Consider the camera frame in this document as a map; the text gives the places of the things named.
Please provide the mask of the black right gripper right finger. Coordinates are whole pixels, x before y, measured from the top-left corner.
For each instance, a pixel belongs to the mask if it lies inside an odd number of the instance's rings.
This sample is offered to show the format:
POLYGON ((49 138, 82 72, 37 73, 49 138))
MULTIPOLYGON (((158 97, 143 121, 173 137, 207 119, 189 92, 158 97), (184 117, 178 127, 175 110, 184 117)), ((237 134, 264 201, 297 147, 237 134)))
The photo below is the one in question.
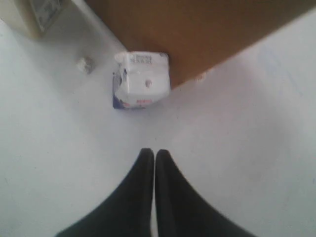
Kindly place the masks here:
POLYGON ((251 237, 209 205, 183 176, 168 150, 155 165, 155 199, 160 237, 251 237))

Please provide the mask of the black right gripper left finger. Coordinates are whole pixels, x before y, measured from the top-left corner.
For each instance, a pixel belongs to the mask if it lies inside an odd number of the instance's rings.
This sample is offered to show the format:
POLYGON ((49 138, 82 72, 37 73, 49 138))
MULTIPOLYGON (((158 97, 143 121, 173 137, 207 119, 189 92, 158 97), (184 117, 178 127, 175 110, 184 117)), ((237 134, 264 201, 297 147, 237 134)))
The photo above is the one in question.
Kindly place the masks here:
POLYGON ((150 237, 154 153, 141 149, 120 185, 92 212, 59 237, 150 237))

